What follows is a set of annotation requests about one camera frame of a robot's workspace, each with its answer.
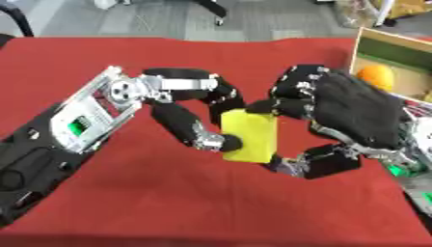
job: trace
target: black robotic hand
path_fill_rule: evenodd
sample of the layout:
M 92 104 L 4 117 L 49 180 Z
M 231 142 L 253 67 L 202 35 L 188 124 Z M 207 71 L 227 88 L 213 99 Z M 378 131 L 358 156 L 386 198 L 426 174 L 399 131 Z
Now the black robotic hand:
M 307 119 L 312 134 L 340 141 L 308 149 L 296 159 L 275 158 L 266 166 L 274 172 L 289 168 L 291 175 L 305 178 L 359 168 L 359 154 L 349 150 L 353 144 L 367 149 L 397 149 L 403 113 L 402 102 L 396 97 L 321 65 L 288 69 L 270 89 L 269 98 L 252 103 L 247 111 Z
M 244 108 L 241 94 L 218 74 L 202 69 L 146 69 L 146 75 L 157 75 L 169 79 L 216 79 L 218 86 L 213 91 L 172 91 L 174 101 L 199 99 L 208 104 L 210 118 L 220 125 L 223 112 L 234 108 Z M 232 135 L 221 135 L 207 131 L 201 120 L 184 108 L 171 102 L 152 102 L 151 115 L 187 147 L 199 150 L 234 151 L 241 149 L 241 140 Z
M 310 130 L 315 134 L 320 134 L 315 131 L 317 126 L 323 126 L 365 147 L 397 148 L 402 102 L 349 74 L 319 65 L 292 67 L 278 79 L 269 96 L 247 110 L 311 119 Z M 338 135 L 322 135 L 338 139 Z

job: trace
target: robotic thumb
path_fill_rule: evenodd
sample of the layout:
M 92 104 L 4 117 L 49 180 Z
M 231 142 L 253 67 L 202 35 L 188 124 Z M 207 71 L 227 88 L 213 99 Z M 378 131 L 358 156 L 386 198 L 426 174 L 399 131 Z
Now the robotic thumb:
M 225 142 L 221 147 L 220 151 L 236 151 L 243 148 L 243 143 L 240 138 L 234 135 L 223 135 Z

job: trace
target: table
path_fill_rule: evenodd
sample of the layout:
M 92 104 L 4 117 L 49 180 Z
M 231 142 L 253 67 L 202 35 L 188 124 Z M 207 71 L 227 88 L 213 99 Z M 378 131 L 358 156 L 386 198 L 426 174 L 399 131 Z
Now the table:
M 263 98 L 290 65 L 346 65 L 348 39 L 193 42 L 164 39 L 15 39 L 0 50 L 0 134 L 7 135 L 108 65 L 208 69 L 247 101 Z M 205 119 L 197 102 L 186 105 Z M 279 151 L 327 141 L 280 119 Z M 377 162 L 303 180 L 179 144 L 144 109 L 55 193 L 0 231 L 2 246 L 432 244 Z

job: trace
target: cardboard box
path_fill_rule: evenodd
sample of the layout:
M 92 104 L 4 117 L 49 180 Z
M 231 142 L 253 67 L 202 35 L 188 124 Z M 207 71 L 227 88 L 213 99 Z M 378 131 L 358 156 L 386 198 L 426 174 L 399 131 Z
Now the cardboard box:
M 351 74 L 382 64 L 394 72 L 392 93 L 423 101 L 432 93 L 432 42 L 362 28 L 350 62 Z

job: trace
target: chair wheel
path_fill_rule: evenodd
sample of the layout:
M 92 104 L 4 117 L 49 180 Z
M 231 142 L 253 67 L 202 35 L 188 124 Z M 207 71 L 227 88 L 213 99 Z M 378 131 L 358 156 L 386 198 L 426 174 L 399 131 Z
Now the chair wheel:
M 224 24 L 224 19 L 216 17 L 214 24 L 216 24 L 216 26 L 222 26 Z

